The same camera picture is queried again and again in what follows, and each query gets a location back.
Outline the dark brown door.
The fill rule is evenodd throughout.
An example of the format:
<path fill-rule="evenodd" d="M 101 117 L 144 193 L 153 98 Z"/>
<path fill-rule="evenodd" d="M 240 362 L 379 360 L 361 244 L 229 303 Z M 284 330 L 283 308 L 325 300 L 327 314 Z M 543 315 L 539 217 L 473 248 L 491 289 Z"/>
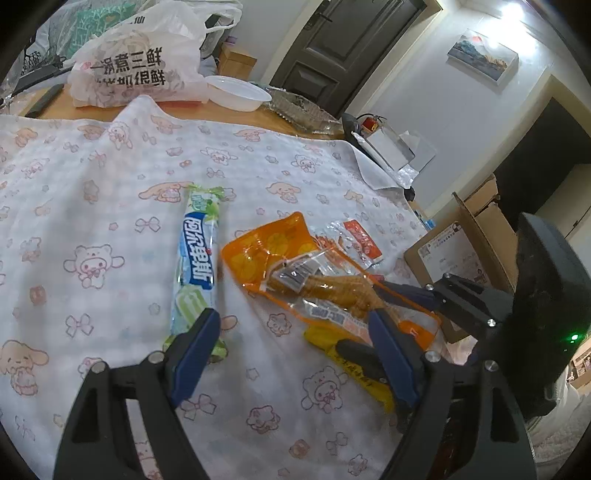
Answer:
<path fill-rule="evenodd" d="M 270 85 L 338 118 L 425 8 L 417 0 L 322 1 Z"/>

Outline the red fire extinguisher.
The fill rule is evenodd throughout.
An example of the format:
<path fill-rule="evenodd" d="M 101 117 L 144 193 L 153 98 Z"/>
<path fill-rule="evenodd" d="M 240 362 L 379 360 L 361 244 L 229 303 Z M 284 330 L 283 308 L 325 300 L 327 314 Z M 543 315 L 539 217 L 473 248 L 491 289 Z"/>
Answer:
<path fill-rule="evenodd" d="M 373 113 L 363 113 L 356 117 L 356 121 L 361 126 L 363 132 L 372 134 L 382 127 L 386 118 Z"/>

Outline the clear chicken feet packet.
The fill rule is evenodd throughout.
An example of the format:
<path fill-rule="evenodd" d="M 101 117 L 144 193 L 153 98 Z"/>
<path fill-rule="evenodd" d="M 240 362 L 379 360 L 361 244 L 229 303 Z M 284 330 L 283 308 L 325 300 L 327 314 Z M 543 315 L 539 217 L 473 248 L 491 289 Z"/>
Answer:
<path fill-rule="evenodd" d="M 264 274 L 262 290 L 301 317 L 341 328 L 368 323 L 386 302 L 359 266 L 335 248 L 277 261 Z"/>

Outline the orange snack pouch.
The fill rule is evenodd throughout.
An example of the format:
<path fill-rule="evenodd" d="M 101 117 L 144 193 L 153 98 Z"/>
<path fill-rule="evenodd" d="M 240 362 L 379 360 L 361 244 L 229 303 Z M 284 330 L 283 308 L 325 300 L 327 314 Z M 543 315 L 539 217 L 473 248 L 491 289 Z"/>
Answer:
<path fill-rule="evenodd" d="M 226 244 L 221 250 L 221 257 L 235 281 L 251 294 L 262 295 L 264 298 L 273 301 L 276 305 L 283 307 L 295 317 L 310 324 L 325 329 L 335 330 L 343 333 L 346 339 L 372 344 L 369 333 L 369 320 L 363 326 L 355 328 L 341 328 L 329 322 L 314 322 L 291 309 L 287 304 L 273 299 L 270 294 L 263 292 L 262 283 L 264 274 L 269 271 L 270 266 L 283 259 L 290 259 L 297 255 L 335 248 L 342 252 L 335 244 L 322 246 L 315 237 L 308 232 L 308 225 L 305 224 L 304 216 L 295 212 L 287 218 L 277 220 L 256 229 L 246 232 L 242 236 Z M 349 258 L 359 266 L 363 274 L 370 278 L 370 273 L 363 270 L 362 266 Z M 423 350 L 428 350 L 435 345 L 436 336 L 441 325 L 441 320 L 431 312 L 418 311 L 419 315 L 414 317 L 410 314 L 412 309 L 392 305 L 386 302 L 384 310 L 390 315 L 398 328 L 414 337 L 415 342 Z"/>

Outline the brown cardboard box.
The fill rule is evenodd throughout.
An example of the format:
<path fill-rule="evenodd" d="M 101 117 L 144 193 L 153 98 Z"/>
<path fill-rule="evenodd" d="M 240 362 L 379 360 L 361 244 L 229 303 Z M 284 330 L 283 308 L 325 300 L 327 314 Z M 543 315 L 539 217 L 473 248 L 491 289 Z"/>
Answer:
<path fill-rule="evenodd" d="M 404 254 L 423 286 L 434 287 L 443 334 L 450 343 L 477 336 L 512 311 L 517 286 L 517 234 L 497 205 L 496 178 L 451 212 Z"/>

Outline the clear plastic tray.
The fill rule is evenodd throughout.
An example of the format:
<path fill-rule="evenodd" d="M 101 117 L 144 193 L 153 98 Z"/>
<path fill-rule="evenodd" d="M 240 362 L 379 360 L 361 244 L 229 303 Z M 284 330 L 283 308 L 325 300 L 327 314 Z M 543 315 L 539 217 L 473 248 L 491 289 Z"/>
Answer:
<path fill-rule="evenodd" d="M 271 96 L 270 102 L 267 103 L 270 111 L 279 115 L 298 131 L 332 137 L 344 135 L 342 122 L 308 98 L 271 86 L 267 86 L 264 90 Z"/>

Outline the silver red spicy strips packet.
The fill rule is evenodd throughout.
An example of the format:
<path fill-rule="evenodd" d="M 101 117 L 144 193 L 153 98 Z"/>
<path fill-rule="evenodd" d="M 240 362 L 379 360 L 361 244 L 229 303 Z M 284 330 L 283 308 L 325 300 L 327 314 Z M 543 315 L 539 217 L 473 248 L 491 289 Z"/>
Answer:
<path fill-rule="evenodd" d="M 332 221 L 324 227 L 312 228 L 311 235 L 322 246 L 335 244 L 365 270 L 384 258 L 382 250 L 358 220 Z"/>

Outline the white plastic bowl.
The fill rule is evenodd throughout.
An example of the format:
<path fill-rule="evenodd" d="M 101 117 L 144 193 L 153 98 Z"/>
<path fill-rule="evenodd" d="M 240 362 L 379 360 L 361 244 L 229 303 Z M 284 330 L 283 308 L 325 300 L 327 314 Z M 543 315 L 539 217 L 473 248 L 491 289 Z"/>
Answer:
<path fill-rule="evenodd" d="M 205 78 L 209 99 L 218 106 L 239 112 L 252 112 L 273 97 L 269 92 L 238 78 L 213 75 Z"/>

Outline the pink cartoon print tablecloth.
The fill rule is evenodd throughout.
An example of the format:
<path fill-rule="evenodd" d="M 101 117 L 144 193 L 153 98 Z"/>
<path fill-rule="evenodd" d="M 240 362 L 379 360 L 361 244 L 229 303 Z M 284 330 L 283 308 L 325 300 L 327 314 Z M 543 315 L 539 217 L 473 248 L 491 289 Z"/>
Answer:
<path fill-rule="evenodd" d="M 342 141 L 181 120 L 139 97 L 109 122 L 1 120 L 1 422 L 52 476 L 85 374 L 133 365 L 170 328 L 190 184 L 221 188 L 215 247 L 300 212 L 322 230 L 356 220 L 408 283 L 426 232 L 398 190 L 365 182 Z M 304 323 L 218 272 L 228 356 L 178 417 L 213 479 L 376 479 L 398 443 L 356 378 L 304 340 Z"/>

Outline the yellow cheese cracker packet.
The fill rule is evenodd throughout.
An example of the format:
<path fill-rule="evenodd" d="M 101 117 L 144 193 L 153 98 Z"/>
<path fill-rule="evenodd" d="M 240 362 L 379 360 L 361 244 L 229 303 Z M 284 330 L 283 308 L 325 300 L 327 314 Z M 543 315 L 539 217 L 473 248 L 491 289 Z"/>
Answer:
<path fill-rule="evenodd" d="M 318 326 L 308 326 L 308 329 L 304 331 L 304 339 L 322 350 L 332 362 L 339 365 L 349 377 L 362 386 L 363 390 L 377 400 L 388 414 L 394 412 L 394 397 L 390 387 L 378 380 L 371 379 L 363 372 L 359 364 L 346 360 L 337 352 L 337 343 L 339 340 L 346 340 L 345 334 Z"/>

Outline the green blue candy stick packet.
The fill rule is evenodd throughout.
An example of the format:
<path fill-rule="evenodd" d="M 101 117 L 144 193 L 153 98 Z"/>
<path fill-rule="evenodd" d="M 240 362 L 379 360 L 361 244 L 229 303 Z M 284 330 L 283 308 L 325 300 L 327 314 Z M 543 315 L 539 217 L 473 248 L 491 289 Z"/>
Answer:
<path fill-rule="evenodd" d="M 221 187 L 188 187 L 177 245 L 169 335 L 163 348 L 188 330 L 207 309 L 216 308 Z"/>

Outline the mountain picture on wall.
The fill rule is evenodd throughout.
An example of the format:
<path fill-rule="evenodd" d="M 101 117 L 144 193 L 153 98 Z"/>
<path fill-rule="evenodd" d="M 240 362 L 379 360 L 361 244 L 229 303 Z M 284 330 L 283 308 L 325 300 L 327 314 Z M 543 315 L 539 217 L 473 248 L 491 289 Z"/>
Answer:
<path fill-rule="evenodd" d="M 519 65 L 517 52 L 471 29 L 460 35 L 447 55 L 496 85 L 502 84 Z"/>

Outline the teal cushion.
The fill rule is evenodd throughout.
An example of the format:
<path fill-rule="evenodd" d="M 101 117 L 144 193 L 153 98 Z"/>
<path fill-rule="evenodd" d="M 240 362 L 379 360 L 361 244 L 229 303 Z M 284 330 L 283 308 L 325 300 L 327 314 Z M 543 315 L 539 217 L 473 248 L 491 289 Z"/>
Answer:
<path fill-rule="evenodd" d="M 97 35 L 128 19 L 136 12 L 136 5 L 127 1 L 80 10 L 76 13 L 74 33 L 77 35 Z"/>

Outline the white paper packaging pile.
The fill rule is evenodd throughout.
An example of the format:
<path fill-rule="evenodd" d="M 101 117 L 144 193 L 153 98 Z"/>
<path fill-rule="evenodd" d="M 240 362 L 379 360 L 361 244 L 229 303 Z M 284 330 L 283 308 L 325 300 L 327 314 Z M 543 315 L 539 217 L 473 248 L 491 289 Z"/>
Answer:
<path fill-rule="evenodd" d="M 437 155 L 420 135 L 409 131 L 399 135 L 388 126 L 377 128 L 369 136 L 352 131 L 348 140 L 356 148 L 356 162 L 363 180 L 374 190 L 411 189 Z"/>

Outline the white printed plastic bag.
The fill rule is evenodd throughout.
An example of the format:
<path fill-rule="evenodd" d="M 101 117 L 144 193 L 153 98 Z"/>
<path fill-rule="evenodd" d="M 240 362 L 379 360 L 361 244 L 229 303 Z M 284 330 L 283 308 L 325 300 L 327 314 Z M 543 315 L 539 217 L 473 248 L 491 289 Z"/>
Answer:
<path fill-rule="evenodd" d="M 157 1 L 73 55 L 69 94 L 76 107 L 124 106 L 140 95 L 156 102 L 208 101 L 200 61 L 238 25 L 238 1 Z"/>

